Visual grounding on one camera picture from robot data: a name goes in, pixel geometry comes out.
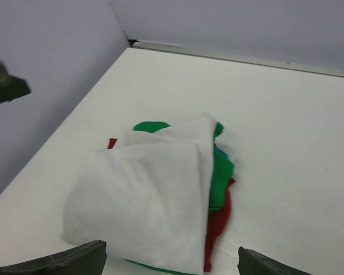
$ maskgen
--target white towel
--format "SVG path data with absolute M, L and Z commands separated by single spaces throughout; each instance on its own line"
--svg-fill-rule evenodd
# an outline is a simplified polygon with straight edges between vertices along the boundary
M 110 257 L 203 274 L 215 126 L 203 115 L 128 131 L 94 152 L 65 202 L 64 239 L 102 239 Z

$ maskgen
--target white table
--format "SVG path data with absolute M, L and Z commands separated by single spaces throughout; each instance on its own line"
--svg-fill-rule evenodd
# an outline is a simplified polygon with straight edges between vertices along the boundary
M 344 274 L 344 78 L 127 49 L 0 196 L 0 266 L 71 248 L 62 206 L 91 150 L 144 120 L 207 111 L 236 164 L 233 214 L 212 274 L 239 246 Z M 157 274 L 110 261 L 104 274 Z

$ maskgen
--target red cloth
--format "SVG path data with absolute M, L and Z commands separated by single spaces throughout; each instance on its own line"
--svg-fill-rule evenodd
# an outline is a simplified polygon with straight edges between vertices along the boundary
M 108 144 L 108 149 L 112 149 L 116 143 L 117 139 L 110 139 Z M 235 180 L 230 179 L 227 187 L 225 189 L 225 199 L 222 209 L 211 211 L 208 216 L 208 224 L 206 228 L 206 239 L 205 239 L 205 264 L 204 272 L 212 271 L 212 263 L 210 261 L 214 244 L 218 237 L 223 233 L 224 228 L 229 220 L 231 205 L 230 205 L 230 192 L 228 187 L 234 184 Z

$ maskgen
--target wall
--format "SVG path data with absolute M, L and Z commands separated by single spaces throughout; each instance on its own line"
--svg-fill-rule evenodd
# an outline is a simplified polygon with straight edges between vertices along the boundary
M 344 0 L 111 0 L 132 39 L 344 69 Z
M 0 0 L 0 59 L 32 88 L 0 105 L 0 192 L 126 47 L 107 0 Z

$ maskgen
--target folded cloth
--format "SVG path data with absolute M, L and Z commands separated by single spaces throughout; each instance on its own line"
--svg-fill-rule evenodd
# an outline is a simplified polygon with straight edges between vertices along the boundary
M 64 239 L 107 242 L 110 257 L 203 274 L 213 132 L 208 115 L 94 152 L 64 206 Z
M 134 131 L 142 131 L 148 133 L 158 133 L 159 130 L 169 127 L 169 124 L 163 121 L 144 121 L 133 127 Z M 223 125 L 216 124 L 214 130 L 214 139 L 223 132 Z M 232 177 L 234 165 L 228 159 L 228 155 L 214 146 L 214 167 L 212 184 L 209 194 L 209 210 L 222 209 L 224 205 L 225 189 L 228 181 Z
M 116 143 L 117 139 L 110 138 L 108 143 L 108 149 L 112 149 Z M 208 216 L 208 224 L 206 226 L 206 239 L 205 239 L 205 263 L 204 263 L 204 272 L 211 272 L 212 271 L 212 263 L 211 257 L 213 254 L 214 244 L 217 241 L 217 238 L 223 233 L 225 226 L 229 220 L 230 212 L 232 210 L 231 201 L 230 201 L 230 193 L 228 187 L 234 184 L 235 180 L 230 179 L 228 181 L 227 187 L 225 189 L 225 199 L 224 205 L 222 209 L 216 211 L 210 211 Z M 133 262 L 134 264 L 142 265 L 149 269 L 154 269 L 162 272 L 168 272 L 176 275 L 183 275 L 185 273 L 181 272 L 171 272 L 170 270 L 162 270 L 158 268 L 154 268 L 152 266 L 147 266 L 140 264 L 138 262 Z

